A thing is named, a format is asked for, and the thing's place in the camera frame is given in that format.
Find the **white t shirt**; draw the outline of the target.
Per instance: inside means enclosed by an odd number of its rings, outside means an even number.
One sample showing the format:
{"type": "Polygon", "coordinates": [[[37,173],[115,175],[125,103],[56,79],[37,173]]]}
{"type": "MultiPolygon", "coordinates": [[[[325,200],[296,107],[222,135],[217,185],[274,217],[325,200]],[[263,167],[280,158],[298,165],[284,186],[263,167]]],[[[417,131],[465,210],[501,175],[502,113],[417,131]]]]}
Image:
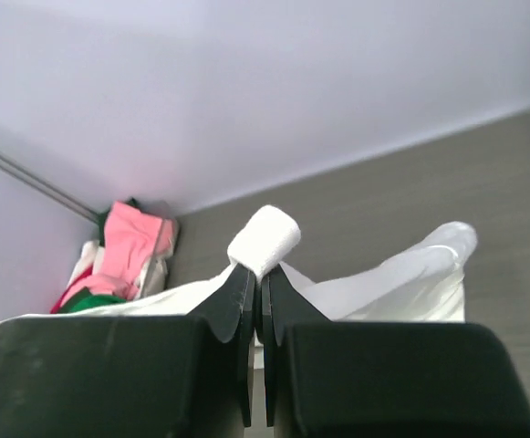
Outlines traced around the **white t shirt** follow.
{"type": "Polygon", "coordinates": [[[297,246],[297,222],[273,205],[255,212],[227,248],[228,266],[218,275],[123,304],[68,314],[36,314],[39,322],[71,318],[179,316],[190,313],[243,267],[258,283],[281,268],[304,299],[334,321],[463,322],[464,268],[478,245],[473,226],[442,224],[419,243],[353,276],[316,283],[285,262],[297,246]]]}

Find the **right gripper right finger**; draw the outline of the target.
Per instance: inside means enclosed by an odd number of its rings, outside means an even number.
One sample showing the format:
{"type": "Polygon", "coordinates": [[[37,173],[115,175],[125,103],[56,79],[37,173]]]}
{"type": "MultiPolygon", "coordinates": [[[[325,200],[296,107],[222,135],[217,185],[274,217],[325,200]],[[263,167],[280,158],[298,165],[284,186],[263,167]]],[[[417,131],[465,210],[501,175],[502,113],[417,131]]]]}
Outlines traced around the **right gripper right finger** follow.
{"type": "Polygon", "coordinates": [[[333,322],[281,268],[260,297],[275,436],[530,437],[530,401],[487,327],[333,322]]]}

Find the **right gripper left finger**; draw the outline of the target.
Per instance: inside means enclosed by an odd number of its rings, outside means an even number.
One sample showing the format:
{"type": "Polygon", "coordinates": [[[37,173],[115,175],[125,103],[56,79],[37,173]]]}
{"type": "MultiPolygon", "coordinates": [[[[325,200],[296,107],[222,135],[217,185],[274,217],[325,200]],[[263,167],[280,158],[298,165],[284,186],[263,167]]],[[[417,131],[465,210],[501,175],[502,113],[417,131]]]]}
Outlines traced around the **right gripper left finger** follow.
{"type": "Polygon", "coordinates": [[[255,277],[235,267],[183,316],[0,325],[0,437],[241,437],[255,277]]]}

